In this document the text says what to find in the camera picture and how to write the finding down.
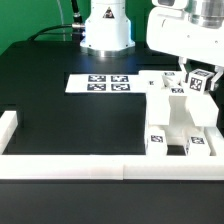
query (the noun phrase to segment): white block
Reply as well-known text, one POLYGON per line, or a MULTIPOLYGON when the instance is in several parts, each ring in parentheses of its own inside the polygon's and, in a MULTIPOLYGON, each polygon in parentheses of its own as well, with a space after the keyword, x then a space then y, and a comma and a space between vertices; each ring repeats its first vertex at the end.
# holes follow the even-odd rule
POLYGON ((182 76, 184 76, 182 72, 173 71, 164 71, 162 74, 163 82, 166 86, 179 85, 182 76))
POLYGON ((219 109, 209 93, 191 95, 187 98, 186 104, 195 126, 216 126, 219 109))
POLYGON ((150 129, 147 143, 146 155, 165 156, 167 154, 168 148, 164 130, 150 129))
POLYGON ((185 108, 186 98, 181 93, 169 96, 171 107, 170 122, 168 126, 163 126, 168 145, 184 145, 183 129, 188 126, 194 126, 191 115, 185 108))
POLYGON ((186 156, 209 156, 211 154, 210 147, 204 133, 193 134, 188 138, 184 147, 186 156))
POLYGON ((188 87, 195 93, 203 94, 206 90, 206 84, 209 78, 212 78, 215 74, 202 69, 196 69, 189 73, 188 87))
POLYGON ((16 111, 5 111, 0 118, 0 154, 2 154, 18 125, 16 111))
POLYGON ((186 96, 184 88, 179 85, 171 86, 169 89, 170 96, 186 96))
POLYGON ((170 103, 166 91, 149 91, 146 108, 148 125, 169 125, 170 103))
POLYGON ((139 77, 143 84, 144 89, 162 89, 164 88, 164 82, 162 78, 162 71, 149 71, 149 70, 141 70, 139 71, 139 77))
POLYGON ((224 138, 217 127, 205 128, 205 136, 212 155, 224 157, 224 138))

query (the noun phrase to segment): black tabletop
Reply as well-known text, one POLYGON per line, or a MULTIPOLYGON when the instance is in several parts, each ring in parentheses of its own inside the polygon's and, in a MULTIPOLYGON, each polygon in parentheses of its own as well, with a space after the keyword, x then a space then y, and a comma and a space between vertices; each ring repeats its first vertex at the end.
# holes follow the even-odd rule
POLYGON ((176 70, 175 57, 136 52, 100 58, 72 42, 18 42, 0 58, 0 110, 19 126, 5 154, 145 154, 145 94, 65 94, 70 74, 176 70))

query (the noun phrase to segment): cable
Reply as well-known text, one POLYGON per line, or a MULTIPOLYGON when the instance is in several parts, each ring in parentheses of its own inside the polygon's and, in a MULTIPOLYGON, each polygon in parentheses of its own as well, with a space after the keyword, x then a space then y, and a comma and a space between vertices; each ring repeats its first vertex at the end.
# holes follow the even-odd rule
POLYGON ((63 32, 63 33, 40 33, 38 36, 41 35, 71 35, 71 34, 78 34, 78 35, 84 35, 83 32, 63 32))
POLYGON ((61 16, 61 24, 64 25, 64 14, 63 14, 63 10, 61 7, 61 1, 57 0, 57 3, 58 3, 58 9, 60 12, 60 16, 61 16))
POLYGON ((63 29, 63 28, 72 28, 72 24, 64 24, 64 25, 58 25, 58 26, 52 26, 52 27, 48 27, 45 28, 39 32, 37 32, 36 34, 32 35, 31 37, 29 37, 27 40, 29 41, 33 41, 35 40, 39 35, 42 35, 43 33, 50 31, 50 30, 57 30, 57 29, 63 29))
POLYGON ((71 0, 71 3, 72 3, 72 9, 73 9, 73 13, 74 13, 74 15, 73 15, 74 22, 82 23, 82 16, 79 12, 77 0, 71 0))

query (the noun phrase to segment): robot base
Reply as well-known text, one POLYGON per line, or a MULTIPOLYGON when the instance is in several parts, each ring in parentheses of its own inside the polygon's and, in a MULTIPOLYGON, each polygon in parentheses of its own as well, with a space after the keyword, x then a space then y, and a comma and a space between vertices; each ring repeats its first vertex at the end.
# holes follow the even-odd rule
POLYGON ((135 52, 135 44, 133 42, 132 46, 127 47, 125 49, 121 49, 118 51, 104 51, 104 50, 96 50, 90 47, 85 47, 83 45, 80 46, 81 52, 87 53, 90 55, 98 56, 98 57, 120 57, 124 55, 129 55, 135 52))

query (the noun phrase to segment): black table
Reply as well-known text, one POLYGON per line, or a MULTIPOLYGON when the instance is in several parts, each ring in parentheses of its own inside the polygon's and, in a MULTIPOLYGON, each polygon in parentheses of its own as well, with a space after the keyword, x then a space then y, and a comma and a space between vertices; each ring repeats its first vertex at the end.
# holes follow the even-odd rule
MULTIPOLYGON (((144 154, 144 94, 65 94, 71 73, 141 69, 178 70, 177 58, 143 43, 110 59, 72 42, 14 43, 0 57, 0 112, 17 110, 19 118, 4 154, 144 154), (108 114, 116 119, 108 123, 108 114)), ((213 97, 222 130, 220 86, 213 97)), ((0 180, 0 202, 4 224, 224 223, 222 181, 0 180)))

